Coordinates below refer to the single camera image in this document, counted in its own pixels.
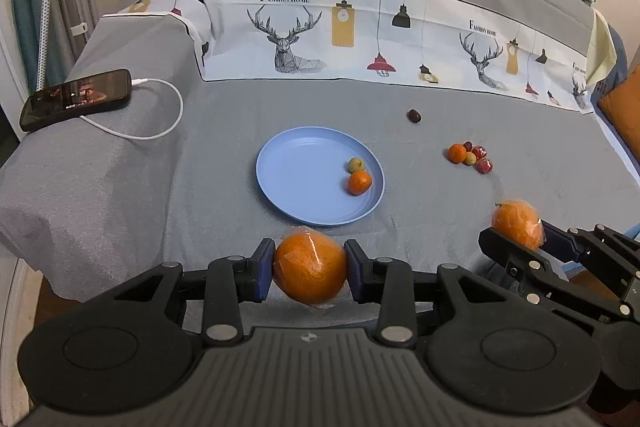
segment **small orange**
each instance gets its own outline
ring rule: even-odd
[[[315,230],[289,235],[273,255],[273,280],[303,304],[321,304],[334,298],[346,279],[344,250]]]
[[[537,250],[545,242],[540,216],[526,201],[501,203],[491,226],[529,250]]]
[[[371,174],[369,174],[367,171],[356,171],[351,176],[349,176],[347,188],[349,189],[349,192],[351,194],[353,194],[354,196],[359,196],[369,190],[371,183]]]
[[[450,162],[462,163],[466,157],[465,146],[462,145],[462,143],[454,143],[451,147],[449,147],[447,156],[449,157]]]

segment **pillow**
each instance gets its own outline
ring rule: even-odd
[[[640,161],[640,68],[598,100],[598,106]]]

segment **smartphone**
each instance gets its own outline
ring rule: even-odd
[[[24,103],[20,128],[33,132],[84,114],[122,107],[131,97],[131,74],[107,71],[33,93]]]

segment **plastic wrap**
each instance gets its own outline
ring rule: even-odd
[[[333,239],[305,227],[290,230],[273,256],[273,280],[292,299],[311,306],[338,295],[347,257]]]
[[[545,242],[540,216],[526,201],[498,203],[491,226],[529,250],[537,250]]]

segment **blue plate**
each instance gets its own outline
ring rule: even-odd
[[[371,188],[360,196],[347,191],[347,163],[362,158]],[[375,156],[358,140],[325,127],[296,127],[271,138],[255,165],[264,195],[302,223],[334,227],[369,214],[382,199],[385,175]]]

